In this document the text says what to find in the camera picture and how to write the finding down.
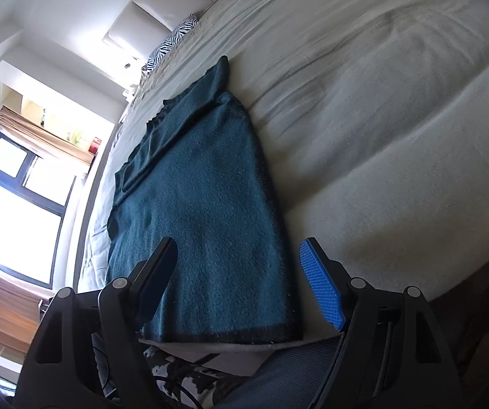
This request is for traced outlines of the dark teal knit sweater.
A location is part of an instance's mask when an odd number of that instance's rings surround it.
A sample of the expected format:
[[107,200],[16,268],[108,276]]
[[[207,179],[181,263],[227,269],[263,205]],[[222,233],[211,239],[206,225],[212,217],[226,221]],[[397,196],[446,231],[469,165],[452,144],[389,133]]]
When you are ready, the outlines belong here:
[[144,337],[281,344],[304,336],[291,244],[226,57],[166,100],[115,175],[107,279],[172,238],[178,260]]

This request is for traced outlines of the blue trousers leg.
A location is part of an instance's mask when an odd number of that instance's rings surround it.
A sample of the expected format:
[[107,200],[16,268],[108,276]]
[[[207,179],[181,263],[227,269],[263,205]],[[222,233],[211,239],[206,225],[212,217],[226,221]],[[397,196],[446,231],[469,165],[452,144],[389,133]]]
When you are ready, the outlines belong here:
[[307,408],[326,379],[340,338],[279,350],[217,408]]

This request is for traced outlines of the black white patterned cloth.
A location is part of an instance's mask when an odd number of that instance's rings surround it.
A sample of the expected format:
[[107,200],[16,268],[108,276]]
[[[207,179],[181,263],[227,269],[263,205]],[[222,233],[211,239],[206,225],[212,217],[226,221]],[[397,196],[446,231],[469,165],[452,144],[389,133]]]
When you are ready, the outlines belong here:
[[209,367],[218,353],[191,362],[150,346],[144,356],[156,385],[174,408],[214,408],[247,380]]

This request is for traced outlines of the red item on shelf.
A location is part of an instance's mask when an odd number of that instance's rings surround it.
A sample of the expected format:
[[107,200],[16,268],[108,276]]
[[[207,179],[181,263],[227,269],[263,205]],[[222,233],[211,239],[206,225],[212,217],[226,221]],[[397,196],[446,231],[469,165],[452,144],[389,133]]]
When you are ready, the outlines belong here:
[[88,152],[96,155],[99,151],[100,144],[101,144],[100,138],[97,137],[93,138],[89,145]]

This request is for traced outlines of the black framed window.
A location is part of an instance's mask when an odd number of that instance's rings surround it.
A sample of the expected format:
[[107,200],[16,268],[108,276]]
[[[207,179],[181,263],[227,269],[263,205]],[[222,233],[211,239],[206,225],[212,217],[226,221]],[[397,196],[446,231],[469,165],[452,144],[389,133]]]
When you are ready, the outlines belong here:
[[50,288],[75,176],[0,132],[0,270]]

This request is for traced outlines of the beige bed cover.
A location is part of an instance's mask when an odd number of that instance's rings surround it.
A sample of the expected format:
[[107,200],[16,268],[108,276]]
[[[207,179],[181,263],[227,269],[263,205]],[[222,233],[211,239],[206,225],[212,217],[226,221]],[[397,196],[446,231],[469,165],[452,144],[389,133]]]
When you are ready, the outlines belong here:
[[166,100],[226,57],[281,206],[304,336],[328,338],[298,252],[315,237],[373,286],[448,292],[489,261],[489,0],[221,0],[138,91],[86,234],[103,287],[115,175]]

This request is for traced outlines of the beige roman blind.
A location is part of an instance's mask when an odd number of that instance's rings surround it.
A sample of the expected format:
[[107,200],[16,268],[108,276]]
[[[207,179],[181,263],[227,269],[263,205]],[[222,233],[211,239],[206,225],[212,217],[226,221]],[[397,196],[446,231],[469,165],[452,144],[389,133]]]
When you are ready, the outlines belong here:
[[72,164],[84,164],[89,167],[95,159],[91,152],[57,137],[5,106],[0,109],[0,130],[34,147],[38,152],[67,160]]

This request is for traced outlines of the zebra print pillow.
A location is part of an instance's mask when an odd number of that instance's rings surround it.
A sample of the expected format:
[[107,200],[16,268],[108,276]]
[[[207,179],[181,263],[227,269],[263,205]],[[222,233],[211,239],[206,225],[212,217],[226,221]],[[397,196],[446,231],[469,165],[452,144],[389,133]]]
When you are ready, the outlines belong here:
[[142,66],[143,74],[149,75],[160,64],[160,61],[163,60],[163,58],[194,29],[198,24],[198,21],[199,18],[195,14],[190,14],[181,21],[172,33],[154,49],[150,56],[148,56],[147,62]]

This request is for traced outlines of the cream padded headboard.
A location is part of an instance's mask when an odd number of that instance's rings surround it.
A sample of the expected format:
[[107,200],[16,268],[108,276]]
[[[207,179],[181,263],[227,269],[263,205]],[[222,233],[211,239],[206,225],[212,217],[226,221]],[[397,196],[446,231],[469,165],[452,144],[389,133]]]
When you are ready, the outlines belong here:
[[218,0],[130,0],[105,40],[134,59],[147,58],[191,14],[201,16]]

